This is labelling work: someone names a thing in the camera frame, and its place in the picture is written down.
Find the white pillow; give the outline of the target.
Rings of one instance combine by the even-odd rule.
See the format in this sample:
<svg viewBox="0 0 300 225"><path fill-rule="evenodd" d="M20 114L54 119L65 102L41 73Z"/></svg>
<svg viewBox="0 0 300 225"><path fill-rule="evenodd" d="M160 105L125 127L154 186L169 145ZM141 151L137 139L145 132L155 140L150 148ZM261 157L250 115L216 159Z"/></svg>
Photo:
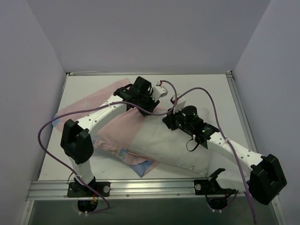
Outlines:
<svg viewBox="0 0 300 225"><path fill-rule="evenodd" d="M196 142L190 139L179 129L169 130L162 117L146 117L128 150L147 160L131 169L145 179L208 177L213 172L215 155L203 146L193 150Z"/></svg>

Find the blue pink printed pillowcase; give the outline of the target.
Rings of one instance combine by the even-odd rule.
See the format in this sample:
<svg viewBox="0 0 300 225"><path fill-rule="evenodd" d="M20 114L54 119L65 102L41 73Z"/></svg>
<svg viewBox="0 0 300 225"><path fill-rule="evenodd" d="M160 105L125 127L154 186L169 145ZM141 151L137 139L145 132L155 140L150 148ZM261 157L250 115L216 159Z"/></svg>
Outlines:
<svg viewBox="0 0 300 225"><path fill-rule="evenodd" d="M128 78L117 80L61 108L56 116L96 108L106 102L118 88L128 84ZM145 124L146 118L134 108L121 115L114 115L109 123L95 133L92 137L94 154L90 158L90 165L97 179L141 178L159 165L159 162L134 153L129 148Z"/></svg>

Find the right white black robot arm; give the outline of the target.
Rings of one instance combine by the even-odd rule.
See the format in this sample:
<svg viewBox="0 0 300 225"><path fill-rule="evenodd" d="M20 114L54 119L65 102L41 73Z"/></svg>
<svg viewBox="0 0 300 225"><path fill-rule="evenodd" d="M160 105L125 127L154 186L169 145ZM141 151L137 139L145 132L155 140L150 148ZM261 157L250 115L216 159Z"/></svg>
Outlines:
<svg viewBox="0 0 300 225"><path fill-rule="evenodd" d="M253 152L222 136L221 130L204 122L194 106L170 113L162 119L170 130L180 129L191 136L196 145L203 146L241 166L246 177L247 189L259 203L267 205L287 185L279 159Z"/></svg>

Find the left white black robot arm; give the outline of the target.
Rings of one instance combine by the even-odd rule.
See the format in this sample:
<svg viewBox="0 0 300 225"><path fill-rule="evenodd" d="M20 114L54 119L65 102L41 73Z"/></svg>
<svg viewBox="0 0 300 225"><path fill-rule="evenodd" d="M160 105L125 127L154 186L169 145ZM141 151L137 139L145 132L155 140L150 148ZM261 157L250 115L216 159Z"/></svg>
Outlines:
<svg viewBox="0 0 300 225"><path fill-rule="evenodd" d="M134 83L119 80L58 112L55 127L62 132L60 145L69 157L78 192L94 193L96 178L90 166L94 150L103 150L128 165L152 161L129 149L146 122L145 111L154 112L159 100L151 82L137 77Z"/></svg>

